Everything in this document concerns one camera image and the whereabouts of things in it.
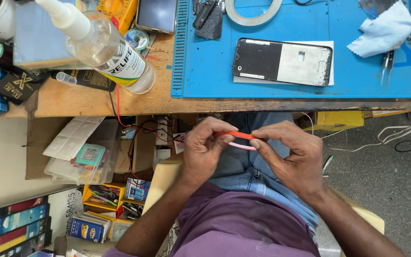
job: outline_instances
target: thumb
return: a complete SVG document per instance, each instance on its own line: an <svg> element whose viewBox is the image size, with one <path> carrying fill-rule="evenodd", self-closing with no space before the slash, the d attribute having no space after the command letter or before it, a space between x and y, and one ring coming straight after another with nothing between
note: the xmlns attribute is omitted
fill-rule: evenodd
<svg viewBox="0 0 411 257"><path fill-rule="evenodd" d="M211 154L216 155L216 156L220 156L223 149L225 149L225 147L228 145L228 143L233 141L233 140L234 140L234 137L231 136L231 135L225 134L225 135L219 136L216 139L215 143L210 148Z"/></svg>
<svg viewBox="0 0 411 257"><path fill-rule="evenodd" d="M261 157L269 164L271 169L275 167L280 167L285 165L285 161L280 155L268 144L267 142L260 139L250 140L250 144L256 148Z"/></svg>

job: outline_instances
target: gray floor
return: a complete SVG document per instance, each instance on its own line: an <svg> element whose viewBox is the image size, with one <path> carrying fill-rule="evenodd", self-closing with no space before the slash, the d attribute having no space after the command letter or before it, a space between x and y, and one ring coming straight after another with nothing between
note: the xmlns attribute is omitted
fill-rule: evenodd
<svg viewBox="0 0 411 257"><path fill-rule="evenodd" d="M376 136L381 129L398 125L411 125L406 114L367 119L364 127L343 131L323 142L333 148L357 149L378 143ZM317 131L316 135L331 133ZM325 172L329 175L327 184L380 216L385 221L385 235L411 257L411 152L394 150L397 142L406 139L411 139L411 134L352 153L326 146L323 151L325 161L334 156ZM322 221L318 234L322 256L339 256L338 245Z"/></svg>

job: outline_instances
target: plastic bottle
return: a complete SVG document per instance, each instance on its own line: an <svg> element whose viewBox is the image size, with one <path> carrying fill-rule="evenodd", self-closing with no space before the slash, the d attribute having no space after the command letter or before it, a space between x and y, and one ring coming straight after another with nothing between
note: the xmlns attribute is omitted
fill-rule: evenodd
<svg viewBox="0 0 411 257"><path fill-rule="evenodd" d="M98 11L81 13L70 3L36 0L65 33L69 54L134 94L149 91L156 80L153 67L134 50L111 21Z"/></svg>

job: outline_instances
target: jeans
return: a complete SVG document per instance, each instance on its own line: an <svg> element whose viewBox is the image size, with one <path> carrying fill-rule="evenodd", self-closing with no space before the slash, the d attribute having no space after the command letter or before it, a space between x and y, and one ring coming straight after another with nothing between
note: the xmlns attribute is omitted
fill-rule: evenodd
<svg viewBox="0 0 411 257"><path fill-rule="evenodd" d="M232 114L228 122L240 132L250 134L260 127L284 120L293 121L291 113L239 113ZM249 140L242 138L236 138L234 142L250 145ZM279 140L270 139L268 143L281 157L289 155L289 148ZM280 182L258 152L227 146L209 182L226 191L257 193L287 205L307 222L314 238L318 226L316 212Z"/></svg>

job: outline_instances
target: red tape roll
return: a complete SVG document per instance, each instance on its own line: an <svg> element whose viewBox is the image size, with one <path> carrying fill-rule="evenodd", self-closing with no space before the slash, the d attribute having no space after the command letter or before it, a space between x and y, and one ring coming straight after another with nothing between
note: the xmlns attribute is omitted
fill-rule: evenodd
<svg viewBox="0 0 411 257"><path fill-rule="evenodd" d="M216 138L220 135L225 135L225 134L235 136L235 137L238 137L238 138L248 139L248 140L252 140L252 139L257 138L257 137L254 137L252 135L245 134L245 133L242 133L242 132L237 132L237 131L215 132L213 134L213 136ZM241 148L241 149L249 150L249 151L256 151L256 149L253 146L242 145L242 144L238 144L238 143L234 143L234 142L229 142L229 145L232 145L232 146L235 146L235 147L238 147L238 148Z"/></svg>

